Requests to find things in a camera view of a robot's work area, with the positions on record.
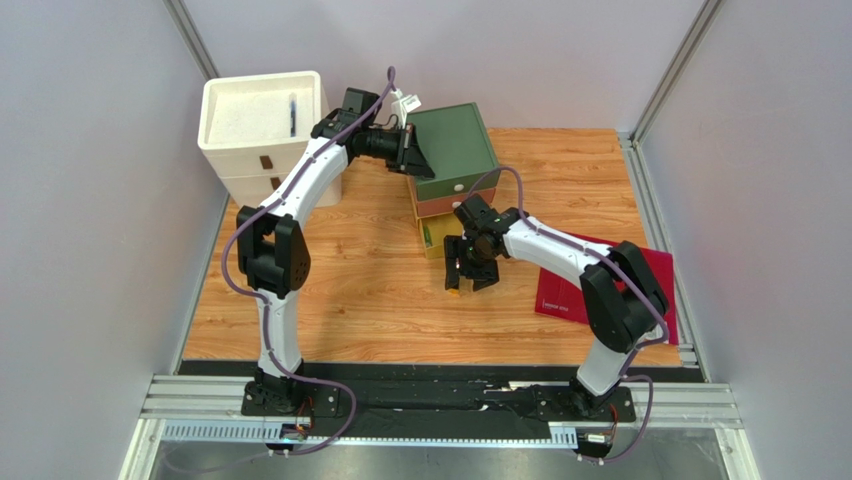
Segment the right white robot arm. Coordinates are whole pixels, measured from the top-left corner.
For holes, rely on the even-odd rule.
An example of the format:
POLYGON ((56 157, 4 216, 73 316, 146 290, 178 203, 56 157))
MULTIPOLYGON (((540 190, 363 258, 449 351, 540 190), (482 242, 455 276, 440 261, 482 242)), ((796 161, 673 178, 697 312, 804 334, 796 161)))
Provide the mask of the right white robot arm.
POLYGON ((501 257, 532 263, 577 287, 595 337, 570 380, 567 405, 592 418, 603 412, 638 352, 670 337, 670 303, 641 249, 580 240, 524 210, 498 212, 472 194, 454 210, 463 232, 444 239, 445 287, 463 279, 479 291, 499 281, 501 257))

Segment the green three-drawer organizer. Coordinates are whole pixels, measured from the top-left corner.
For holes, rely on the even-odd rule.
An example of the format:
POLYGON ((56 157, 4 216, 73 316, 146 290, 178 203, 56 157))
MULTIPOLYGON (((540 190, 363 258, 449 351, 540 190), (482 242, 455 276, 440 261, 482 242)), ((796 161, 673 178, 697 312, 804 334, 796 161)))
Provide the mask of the green three-drawer organizer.
POLYGON ((494 199, 499 175, 480 178, 498 166, 498 159, 476 103, 415 111, 408 121, 435 173, 433 179, 408 179, 417 218, 452 213, 470 190, 488 202, 494 199))

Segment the yellow bottom drawer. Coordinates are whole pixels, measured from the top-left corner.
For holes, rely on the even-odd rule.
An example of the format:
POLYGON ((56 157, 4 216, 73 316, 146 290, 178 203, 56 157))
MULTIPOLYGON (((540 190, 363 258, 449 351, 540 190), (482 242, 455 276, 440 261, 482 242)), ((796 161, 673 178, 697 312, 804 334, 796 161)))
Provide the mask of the yellow bottom drawer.
POLYGON ((461 223, 452 213, 418 218, 417 228, 424 256, 427 260, 443 259, 444 238, 446 236, 460 236, 463 232, 461 223), (430 231, 432 245, 429 248, 426 248, 423 243, 423 235, 421 232, 423 224, 425 224, 430 231))

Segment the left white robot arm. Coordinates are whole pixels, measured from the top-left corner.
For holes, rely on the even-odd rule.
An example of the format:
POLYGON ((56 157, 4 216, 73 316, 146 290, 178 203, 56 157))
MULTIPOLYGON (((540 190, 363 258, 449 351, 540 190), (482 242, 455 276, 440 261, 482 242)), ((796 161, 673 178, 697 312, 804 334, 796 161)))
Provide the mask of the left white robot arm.
POLYGON ((321 197, 358 156, 384 160, 394 173, 435 176, 407 119, 415 94, 389 87, 381 94, 350 88, 341 107, 320 119, 302 158, 258 207, 240 209, 232 244, 249 293, 258 303, 262 353, 245 386, 242 414, 290 416, 308 403, 298 341, 298 303, 311 256, 304 235, 321 197))

